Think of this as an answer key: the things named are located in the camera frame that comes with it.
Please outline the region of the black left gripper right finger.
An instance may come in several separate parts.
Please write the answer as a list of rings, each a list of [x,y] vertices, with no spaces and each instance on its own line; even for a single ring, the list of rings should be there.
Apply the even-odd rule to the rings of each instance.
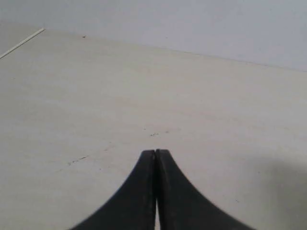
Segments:
[[[170,151],[156,155],[157,203],[162,230],[250,230],[204,197],[180,170]]]

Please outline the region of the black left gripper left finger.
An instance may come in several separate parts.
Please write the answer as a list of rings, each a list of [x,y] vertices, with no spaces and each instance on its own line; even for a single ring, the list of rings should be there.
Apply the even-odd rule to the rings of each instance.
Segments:
[[[122,186],[73,230],[153,230],[156,197],[155,151],[141,153]]]

